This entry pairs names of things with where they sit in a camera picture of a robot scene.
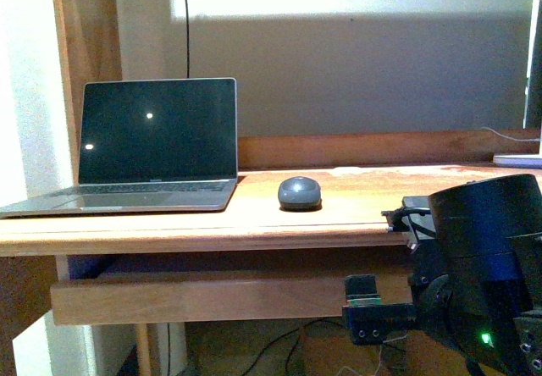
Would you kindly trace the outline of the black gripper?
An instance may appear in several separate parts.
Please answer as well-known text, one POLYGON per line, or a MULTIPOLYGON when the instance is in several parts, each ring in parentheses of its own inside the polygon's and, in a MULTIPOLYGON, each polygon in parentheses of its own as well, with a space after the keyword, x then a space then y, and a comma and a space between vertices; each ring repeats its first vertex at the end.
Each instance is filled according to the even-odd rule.
MULTIPOLYGON (((423 249, 432 246, 436 239, 434 222, 426 196, 406 196, 401 206, 384 210, 387 231, 401 234, 413 263, 413 273, 408 278, 411 291, 418 293, 427 287, 433 275, 421 262, 423 249)), ((412 302, 386 303, 377 291, 376 274, 355 274, 344 279, 345 304, 342 319, 349 330, 353 344, 377 346, 400 331, 415 329, 417 311, 412 302)))

